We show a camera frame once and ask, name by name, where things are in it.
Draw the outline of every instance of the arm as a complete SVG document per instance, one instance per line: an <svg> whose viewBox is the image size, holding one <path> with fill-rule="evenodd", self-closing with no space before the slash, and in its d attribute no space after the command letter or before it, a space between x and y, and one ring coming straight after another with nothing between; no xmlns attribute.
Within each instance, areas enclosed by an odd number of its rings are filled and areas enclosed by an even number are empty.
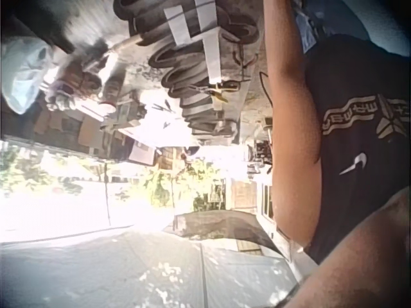
<svg viewBox="0 0 411 308"><path fill-rule="evenodd" d="M409 307L396 305L409 296L409 240L406 188L358 225L286 307Z"/></svg>
<svg viewBox="0 0 411 308"><path fill-rule="evenodd" d="M304 81L291 0L264 0L265 45L273 100L273 207L278 227L306 246L319 219L320 129Z"/></svg>

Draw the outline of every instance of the nike logo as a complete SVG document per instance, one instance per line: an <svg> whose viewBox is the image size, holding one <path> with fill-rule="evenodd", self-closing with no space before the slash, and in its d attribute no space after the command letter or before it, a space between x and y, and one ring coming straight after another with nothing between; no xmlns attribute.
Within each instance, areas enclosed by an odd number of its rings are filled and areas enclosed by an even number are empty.
<svg viewBox="0 0 411 308"><path fill-rule="evenodd" d="M354 164L349 166L346 170L340 173L340 175L344 175L352 170L355 169L355 166L359 163L362 163L362 169L365 168L365 165L367 164L367 155L364 153L359 154L355 159L354 159Z"/></svg>

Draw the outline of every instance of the tree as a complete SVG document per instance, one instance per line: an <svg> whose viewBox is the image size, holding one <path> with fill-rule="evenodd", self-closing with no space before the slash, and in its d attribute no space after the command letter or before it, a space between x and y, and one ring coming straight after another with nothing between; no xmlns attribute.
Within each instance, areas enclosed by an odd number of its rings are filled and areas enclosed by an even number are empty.
<svg viewBox="0 0 411 308"><path fill-rule="evenodd" d="M41 191L53 183L54 179L41 169L41 155L30 151L20 155L21 149L8 146L1 151L0 188L6 195L15 191Z"/></svg>

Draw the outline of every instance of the black tank top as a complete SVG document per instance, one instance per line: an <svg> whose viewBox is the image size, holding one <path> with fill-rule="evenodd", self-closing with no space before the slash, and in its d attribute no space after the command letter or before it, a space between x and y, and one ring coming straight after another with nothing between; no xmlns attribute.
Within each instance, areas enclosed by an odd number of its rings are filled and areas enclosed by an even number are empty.
<svg viewBox="0 0 411 308"><path fill-rule="evenodd" d="M410 60L335 35L308 52L306 83L322 130L322 201L305 251L319 264L410 185Z"/></svg>

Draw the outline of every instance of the white plastic bag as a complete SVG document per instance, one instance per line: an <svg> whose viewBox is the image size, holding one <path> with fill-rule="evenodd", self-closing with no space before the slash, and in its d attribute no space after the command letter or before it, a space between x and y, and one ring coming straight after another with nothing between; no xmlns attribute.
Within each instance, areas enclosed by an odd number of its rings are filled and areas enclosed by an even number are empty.
<svg viewBox="0 0 411 308"><path fill-rule="evenodd" d="M34 103L52 53L52 48L36 37L11 37L2 42L1 92L17 114Z"/></svg>

